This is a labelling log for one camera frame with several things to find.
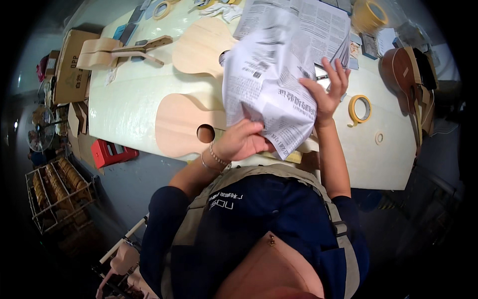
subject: white table surface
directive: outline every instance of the white table surface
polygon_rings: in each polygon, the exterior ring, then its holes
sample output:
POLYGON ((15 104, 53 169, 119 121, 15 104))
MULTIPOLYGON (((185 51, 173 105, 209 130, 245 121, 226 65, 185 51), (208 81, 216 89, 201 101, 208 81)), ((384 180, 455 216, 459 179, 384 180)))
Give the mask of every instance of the white table surface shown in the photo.
MULTIPOLYGON (((139 22, 139 26, 128 45, 136 41, 169 35, 173 43, 148 51, 162 61, 164 66, 149 61, 122 63, 115 80, 105 86, 107 71, 93 71, 89 93, 90 135, 116 144, 162 155, 155 139, 156 111, 161 99, 170 93, 184 93, 195 96, 210 110, 221 110, 221 86, 207 75, 190 75, 173 67, 171 54, 175 42, 194 21, 199 19, 198 10, 187 13, 190 1, 180 1, 172 6, 170 13, 162 20, 152 18, 139 22)), ((118 26, 125 24, 132 12, 106 26, 101 37, 113 37, 118 26)), ((227 24, 234 32, 239 18, 227 24)), ((412 121, 404 116, 395 95, 390 93, 380 77, 379 60, 363 55, 358 57, 359 70, 352 70, 347 97, 334 114, 337 131, 347 161, 350 183, 353 188, 402 190, 405 188, 412 169, 416 151, 412 121), (348 114, 351 96, 366 95, 372 103, 372 116, 368 122, 354 128, 348 114), (376 145, 375 134, 384 133, 382 145, 376 145)), ((325 71, 316 67, 317 75, 325 71)), ((329 80, 320 83, 327 87, 329 80)), ((180 157, 192 160, 197 154, 180 157)), ((294 163, 278 161, 261 155, 254 155, 235 165, 269 165, 294 163)))

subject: silver bracelet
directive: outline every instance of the silver bracelet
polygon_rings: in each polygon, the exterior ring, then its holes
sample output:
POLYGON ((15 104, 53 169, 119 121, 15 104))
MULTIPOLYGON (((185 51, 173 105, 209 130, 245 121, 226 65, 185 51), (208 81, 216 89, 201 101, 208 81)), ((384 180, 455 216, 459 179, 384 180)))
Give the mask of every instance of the silver bracelet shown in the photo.
POLYGON ((201 153, 201 162, 203 163, 203 167, 217 171, 218 173, 221 173, 222 171, 220 171, 219 169, 212 168, 211 166, 208 166, 206 163, 204 163, 203 154, 204 152, 201 153))
POLYGON ((221 165, 223 165, 224 167, 228 166, 229 163, 226 163, 225 161, 221 160, 218 156, 216 156, 215 153, 213 153, 212 151, 212 145, 214 144, 214 141, 212 141, 210 144, 209 144, 209 153, 211 154, 211 156, 217 161, 219 162, 221 165))

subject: white glove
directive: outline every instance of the white glove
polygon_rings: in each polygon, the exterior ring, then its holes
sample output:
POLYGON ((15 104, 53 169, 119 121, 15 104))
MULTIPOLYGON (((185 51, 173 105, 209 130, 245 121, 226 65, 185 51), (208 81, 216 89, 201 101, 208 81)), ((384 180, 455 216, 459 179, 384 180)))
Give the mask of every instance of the white glove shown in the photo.
POLYGON ((233 4, 216 3, 204 10, 201 10, 199 15, 204 17, 214 17, 220 13, 222 13, 222 18, 229 23, 231 20, 242 15, 242 8, 233 4))

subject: pen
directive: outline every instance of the pen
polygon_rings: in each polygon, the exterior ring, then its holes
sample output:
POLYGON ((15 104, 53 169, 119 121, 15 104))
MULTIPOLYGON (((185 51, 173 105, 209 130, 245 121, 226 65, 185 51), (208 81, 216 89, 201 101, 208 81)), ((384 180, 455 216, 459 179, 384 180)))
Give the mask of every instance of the pen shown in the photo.
POLYGON ((323 80, 323 79, 328 79, 328 75, 323 75, 323 76, 315 77, 315 80, 316 80, 316 81, 323 80))

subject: newspaper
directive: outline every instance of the newspaper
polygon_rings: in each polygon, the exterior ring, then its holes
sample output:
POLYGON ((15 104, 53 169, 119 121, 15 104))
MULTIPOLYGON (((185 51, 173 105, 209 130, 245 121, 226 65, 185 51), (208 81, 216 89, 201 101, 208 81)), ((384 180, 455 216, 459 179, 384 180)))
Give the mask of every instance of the newspaper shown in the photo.
POLYGON ((225 54, 222 96, 227 126, 244 118, 263 122, 261 134, 281 160, 310 136, 314 126, 317 104, 298 82, 315 77, 310 44, 296 14, 276 8, 225 54))
POLYGON ((319 0, 248 0, 234 38, 241 40, 254 32, 263 18, 275 7, 289 8, 300 19, 301 30, 310 37, 314 63, 322 66, 322 58, 336 58, 348 68, 350 18, 345 11, 319 0))

